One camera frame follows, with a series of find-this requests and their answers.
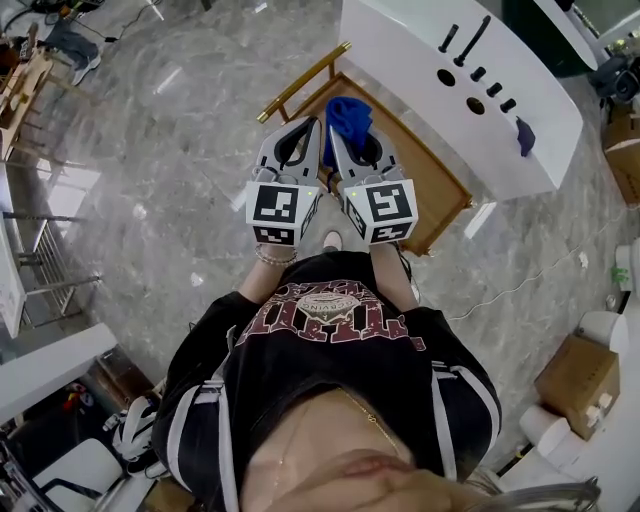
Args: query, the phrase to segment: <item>marble floor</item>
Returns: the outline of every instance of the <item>marble floor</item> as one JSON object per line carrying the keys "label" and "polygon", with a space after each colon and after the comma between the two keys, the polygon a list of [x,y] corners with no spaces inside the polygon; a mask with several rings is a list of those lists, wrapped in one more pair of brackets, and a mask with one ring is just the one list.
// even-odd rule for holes
{"label": "marble floor", "polygon": [[[83,22],[118,35],[143,5],[108,0]],[[255,117],[337,45],[340,9],[340,0],[217,0],[204,12],[196,0],[164,0],[121,41],[104,45],[102,65],[82,84],[98,105],[58,91],[43,101],[49,133],[35,136],[49,139],[57,159],[84,166],[65,170],[71,184],[55,170],[40,178],[52,209],[53,196],[64,197],[67,187],[73,201],[58,200],[56,208],[89,220],[66,234],[76,260],[103,277],[88,312],[152,380],[163,376],[189,322],[251,265],[254,244],[234,200],[262,139],[278,126]],[[492,201],[433,130],[370,78],[350,73],[425,141],[478,205]],[[600,150],[595,95],[584,78],[563,85],[585,127],[560,190],[499,203],[471,239],[464,230],[476,212],[464,211],[433,257],[411,258],[422,303],[445,312],[500,394],[504,429],[487,459],[494,467],[523,441],[517,420],[536,399],[533,379],[583,313],[617,294],[609,272],[615,246],[640,234],[638,214],[626,212]],[[304,254],[317,250],[329,227],[342,231],[347,248],[359,248],[329,199],[314,223]],[[560,258],[516,292],[472,310]]]}

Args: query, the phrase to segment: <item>cardboard box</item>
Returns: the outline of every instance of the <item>cardboard box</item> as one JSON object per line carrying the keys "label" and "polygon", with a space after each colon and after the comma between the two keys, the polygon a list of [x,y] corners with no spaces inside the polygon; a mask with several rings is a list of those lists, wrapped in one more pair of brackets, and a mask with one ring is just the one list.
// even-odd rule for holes
{"label": "cardboard box", "polygon": [[620,395],[618,354],[596,342],[568,336],[535,386],[542,401],[588,441],[598,427],[589,422],[589,407],[598,407],[601,397],[609,395],[610,403],[601,407],[607,414]]}
{"label": "cardboard box", "polygon": [[622,197],[628,205],[640,204],[640,180],[611,167],[613,177],[618,183]]}
{"label": "cardboard box", "polygon": [[170,478],[160,480],[144,500],[149,512],[187,512],[195,498]]}
{"label": "cardboard box", "polygon": [[640,119],[627,113],[614,118],[603,135],[603,150],[627,204],[640,203]]}

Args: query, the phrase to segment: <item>wire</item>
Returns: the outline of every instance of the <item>wire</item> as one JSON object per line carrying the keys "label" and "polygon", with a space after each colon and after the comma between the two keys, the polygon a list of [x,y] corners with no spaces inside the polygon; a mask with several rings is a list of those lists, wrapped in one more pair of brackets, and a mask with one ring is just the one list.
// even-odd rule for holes
{"label": "wire", "polygon": [[480,302],[479,304],[476,304],[475,306],[473,306],[469,311],[467,311],[464,315],[462,316],[455,316],[455,317],[451,317],[451,318],[447,318],[448,321],[452,322],[454,320],[464,320],[465,318],[467,318],[469,315],[471,315],[471,313],[473,313],[476,309],[478,309],[479,307],[482,306],[488,306],[489,304],[493,304],[495,301],[497,301],[500,297],[502,297],[503,295],[509,295],[511,293],[515,293],[517,292],[520,288],[522,288],[526,283],[530,283],[532,281],[536,281],[537,279],[539,279],[541,276],[543,276],[544,274],[546,274],[549,270],[553,270],[554,268],[556,268],[558,266],[558,264],[561,261],[566,260],[567,258],[570,258],[571,256],[573,256],[578,249],[580,249],[585,243],[587,243],[589,240],[591,240],[593,237],[598,236],[600,233],[602,233],[605,229],[607,229],[611,224],[618,222],[623,215],[625,215],[628,212],[633,212],[640,209],[640,205],[639,206],[634,206],[633,208],[625,208],[620,215],[618,215],[615,219],[611,219],[609,220],[602,228],[600,228],[598,231],[595,231],[593,233],[591,233],[589,236],[587,236],[584,240],[582,240],[582,242],[580,242],[573,250],[571,250],[568,254],[565,254],[564,256],[562,256],[561,258],[559,258],[553,265],[551,265],[550,267],[547,268],[543,268],[540,272],[538,272],[534,277],[528,277],[527,279],[525,279],[524,281],[522,281],[516,288],[514,288],[513,290],[505,290],[503,292],[500,292],[498,295],[496,295],[493,299],[491,299],[488,302]]}
{"label": "wire", "polygon": [[84,23],[82,23],[81,21],[79,21],[77,18],[72,18],[73,21],[75,21],[78,25],[86,28],[87,30],[90,30],[91,32],[93,32],[94,34],[99,35],[102,39],[104,39],[107,43],[115,43],[116,41],[119,41],[120,39],[123,38],[124,33],[132,26],[135,25],[136,23],[138,23],[138,21],[140,21],[140,16],[142,16],[142,13],[145,11],[145,9],[148,9],[149,7],[156,7],[158,5],[160,5],[162,3],[163,0],[154,0],[153,2],[148,3],[147,5],[145,5],[142,9],[140,9],[138,11],[138,15],[131,20],[129,23],[127,23],[126,25],[122,25],[122,32],[120,32],[120,35],[118,37],[111,37],[111,36],[105,36],[104,34],[101,34],[100,32],[98,32],[97,30],[85,25]]}

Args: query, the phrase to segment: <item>sneaker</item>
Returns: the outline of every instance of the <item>sneaker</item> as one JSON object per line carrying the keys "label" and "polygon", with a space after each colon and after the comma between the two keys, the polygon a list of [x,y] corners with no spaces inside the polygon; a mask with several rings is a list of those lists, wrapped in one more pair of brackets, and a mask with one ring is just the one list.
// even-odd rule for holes
{"label": "sneaker", "polygon": [[89,62],[89,67],[91,69],[96,69],[100,65],[101,62],[102,62],[102,59],[100,58],[100,54],[98,54],[98,56],[95,59],[93,59],[91,62]]}
{"label": "sneaker", "polygon": [[329,231],[327,233],[322,243],[322,249],[326,249],[327,247],[334,247],[337,251],[342,250],[342,237],[340,233],[337,231]]}
{"label": "sneaker", "polygon": [[76,74],[73,75],[73,80],[71,80],[71,85],[76,86],[78,85],[80,82],[82,82],[82,79],[85,77],[85,75],[91,71],[91,68],[89,67],[89,64],[87,64],[86,67],[82,68],[82,69],[78,69],[76,71]]}

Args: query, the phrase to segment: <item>black sweatshirt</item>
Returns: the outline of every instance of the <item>black sweatshirt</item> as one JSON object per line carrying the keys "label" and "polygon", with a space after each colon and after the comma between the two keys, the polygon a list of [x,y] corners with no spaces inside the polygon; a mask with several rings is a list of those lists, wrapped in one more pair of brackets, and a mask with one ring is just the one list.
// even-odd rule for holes
{"label": "black sweatshirt", "polygon": [[[251,457],[292,404],[335,387],[366,400],[409,448],[417,467],[439,475],[446,473],[447,441],[443,448],[434,401],[436,410],[438,403],[446,410],[455,454],[451,478],[464,480],[499,431],[493,385],[442,313],[420,307],[400,314],[377,291],[368,254],[334,252],[287,269],[263,306],[237,292],[210,306],[169,367],[153,432],[154,448],[167,467],[178,403],[211,379],[228,354],[227,338],[233,349],[224,382],[238,493]],[[434,382],[441,400],[433,398]],[[224,510],[219,406],[197,403],[197,396],[189,395],[181,430],[178,480],[210,509]]]}

